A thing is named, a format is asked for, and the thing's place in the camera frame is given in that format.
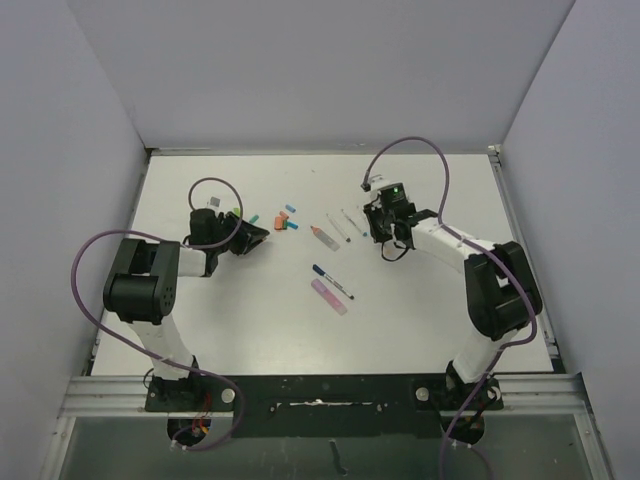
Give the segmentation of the sky blue marker pen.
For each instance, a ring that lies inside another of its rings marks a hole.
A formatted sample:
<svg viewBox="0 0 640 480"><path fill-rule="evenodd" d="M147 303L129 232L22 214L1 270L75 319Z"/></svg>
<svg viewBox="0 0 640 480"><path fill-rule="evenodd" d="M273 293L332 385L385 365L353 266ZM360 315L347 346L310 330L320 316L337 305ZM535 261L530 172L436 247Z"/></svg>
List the sky blue marker pen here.
<svg viewBox="0 0 640 480"><path fill-rule="evenodd" d="M347 222L358 232L360 236L364 238L368 236L368 232L363 229L346 210L342 209L341 213L347 220Z"/></svg>

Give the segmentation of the green marker pen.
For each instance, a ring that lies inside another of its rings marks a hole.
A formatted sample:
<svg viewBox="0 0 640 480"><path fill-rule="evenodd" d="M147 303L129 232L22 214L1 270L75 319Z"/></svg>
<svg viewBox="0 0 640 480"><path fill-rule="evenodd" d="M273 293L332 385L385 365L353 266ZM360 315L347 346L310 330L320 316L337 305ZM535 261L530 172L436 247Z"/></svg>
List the green marker pen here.
<svg viewBox="0 0 640 480"><path fill-rule="evenodd" d="M338 232L338 234L344 239L345 242L351 243L351 237L346 233L346 231L341 227L341 225L328 213L325 214L329 223L332 227Z"/></svg>

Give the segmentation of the orange cap highlighter pen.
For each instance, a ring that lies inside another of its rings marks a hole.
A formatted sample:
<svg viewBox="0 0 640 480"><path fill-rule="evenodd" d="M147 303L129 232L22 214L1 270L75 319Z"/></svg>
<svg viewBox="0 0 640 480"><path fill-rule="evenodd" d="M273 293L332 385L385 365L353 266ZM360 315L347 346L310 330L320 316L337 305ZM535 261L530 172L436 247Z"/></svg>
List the orange cap highlighter pen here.
<svg viewBox="0 0 640 480"><path fill-rule="evenodd" d="M313 235L322 242L325 246L327 246L332 251L337 251L340 248L340 245L324 230L319 227L311 226L311 231Z"/></svg>

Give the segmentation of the navy blue marker pen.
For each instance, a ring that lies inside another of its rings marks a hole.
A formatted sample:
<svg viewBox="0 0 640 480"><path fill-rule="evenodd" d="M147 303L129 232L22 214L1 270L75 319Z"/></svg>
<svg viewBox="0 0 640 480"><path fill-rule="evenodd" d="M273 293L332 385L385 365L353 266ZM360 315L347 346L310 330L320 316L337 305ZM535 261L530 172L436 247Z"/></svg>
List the navy blue marker pen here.
<svg viewBox="0 0 640 480"><path fill-rule="evenodd" d="M331 277L325 270L323 270L319 265L313 264L312 269L319 276L324 277L331 285L333 285L338 291L340 291L343 295L345 295L348 299L354 300L355 296L350 293L341 283Z"/></svg>

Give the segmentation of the pink highlighter pen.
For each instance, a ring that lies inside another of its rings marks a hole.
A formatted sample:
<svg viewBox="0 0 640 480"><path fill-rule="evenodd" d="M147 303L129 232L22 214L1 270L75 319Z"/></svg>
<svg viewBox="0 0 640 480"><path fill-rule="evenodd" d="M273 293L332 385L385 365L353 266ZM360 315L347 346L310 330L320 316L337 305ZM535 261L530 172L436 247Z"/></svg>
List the pink highlighter pen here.
<svg viewBox="0 0 640 480"><path fill-rule="evenodd" d="M347 313L346 306L320 279L314 279L311 282L311 286L337 314L344 315Z"/></svg>

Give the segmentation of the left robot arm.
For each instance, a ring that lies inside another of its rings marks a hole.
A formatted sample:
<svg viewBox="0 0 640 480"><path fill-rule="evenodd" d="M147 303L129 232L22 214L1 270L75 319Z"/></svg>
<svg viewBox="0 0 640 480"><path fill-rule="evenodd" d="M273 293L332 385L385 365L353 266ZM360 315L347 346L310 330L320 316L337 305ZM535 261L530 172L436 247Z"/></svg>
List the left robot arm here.
<svg viewBox="0 0 640 480"><path fill-rule="evenodd" d="M170 384L168 399L180 410L198 407L204 387L190 377L197 360L172 316L178 279L208 278L220 255L246 255L268 236L266 229L232 212L205 208L191 212L184 245L134 238L121 241L103 290L104 307L129 325L144 349L158 355L152 360L153 378Z"/></svg>

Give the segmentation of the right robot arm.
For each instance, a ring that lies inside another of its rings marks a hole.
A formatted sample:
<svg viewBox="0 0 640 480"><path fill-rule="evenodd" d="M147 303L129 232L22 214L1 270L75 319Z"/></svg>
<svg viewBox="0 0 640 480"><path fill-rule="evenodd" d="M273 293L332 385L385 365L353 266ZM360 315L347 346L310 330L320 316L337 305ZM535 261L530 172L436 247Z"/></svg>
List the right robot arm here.
<svg viewBox="0 0 640 480"><path fill-rule="evenodd" d="M448 402L469 408L481 396L481 377L515 335L531 327L543 303L522 246L475 238L445 224L432 210L418 210L404 185L378 179L362 189L370 201L363 206L376 243L392 242L403 250L430 254L464 277L471 334L451 362L454 377L445 384Z"/></svg>

